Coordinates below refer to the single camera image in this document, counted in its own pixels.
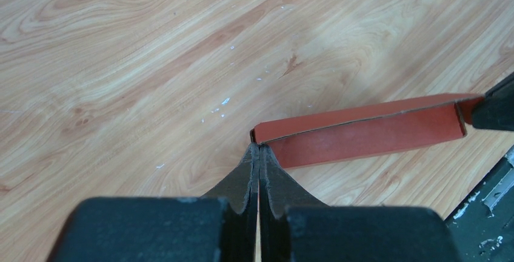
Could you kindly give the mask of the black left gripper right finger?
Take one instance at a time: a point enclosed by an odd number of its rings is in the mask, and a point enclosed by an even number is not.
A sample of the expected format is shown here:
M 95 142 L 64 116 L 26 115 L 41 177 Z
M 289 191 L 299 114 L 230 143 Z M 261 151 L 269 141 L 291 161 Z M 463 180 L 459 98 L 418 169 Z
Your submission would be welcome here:
M 259 148 L 263 261 L 460 261 L 441 217 L 426 207 L 329 206 Z

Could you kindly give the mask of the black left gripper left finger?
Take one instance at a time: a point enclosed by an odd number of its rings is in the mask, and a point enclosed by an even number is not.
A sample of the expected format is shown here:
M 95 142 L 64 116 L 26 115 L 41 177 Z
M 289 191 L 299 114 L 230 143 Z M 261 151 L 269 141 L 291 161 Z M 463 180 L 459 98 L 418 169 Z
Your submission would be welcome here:
M 94 197 L 70 213 L 49 261 L 253 261 L 257 144 L 201 196 Z

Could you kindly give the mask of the red paper box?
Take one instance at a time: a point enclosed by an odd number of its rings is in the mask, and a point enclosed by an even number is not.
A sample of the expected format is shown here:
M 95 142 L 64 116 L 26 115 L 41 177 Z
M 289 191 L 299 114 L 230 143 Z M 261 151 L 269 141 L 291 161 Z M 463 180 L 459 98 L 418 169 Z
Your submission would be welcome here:
M 482 94 L 443 93 L 267 121 L 250 139 L 285 168 L 419 149 L 467 135 Z

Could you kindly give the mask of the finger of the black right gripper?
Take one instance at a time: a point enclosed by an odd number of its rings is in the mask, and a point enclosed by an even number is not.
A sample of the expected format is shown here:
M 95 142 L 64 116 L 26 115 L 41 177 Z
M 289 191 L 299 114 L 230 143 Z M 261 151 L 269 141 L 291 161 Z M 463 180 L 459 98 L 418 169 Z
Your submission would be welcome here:
M 513 131 L 513 73 L 489 89 L 472 111 L 476 129 Z

